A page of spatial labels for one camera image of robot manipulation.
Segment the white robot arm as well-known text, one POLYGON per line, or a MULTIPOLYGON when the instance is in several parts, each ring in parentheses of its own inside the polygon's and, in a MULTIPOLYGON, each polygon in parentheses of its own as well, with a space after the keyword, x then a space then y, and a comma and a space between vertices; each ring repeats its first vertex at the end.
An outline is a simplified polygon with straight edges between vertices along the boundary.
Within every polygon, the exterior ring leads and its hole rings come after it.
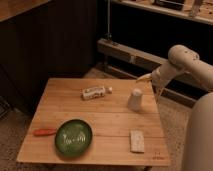
POLYGON ((213 65, 183 45, 168 51, 168 60, 137 79, 151 81, 158 91, 175 77, 188 72, 208 93, 193 106, 187 124, 181 171, 213 171, 213 65))

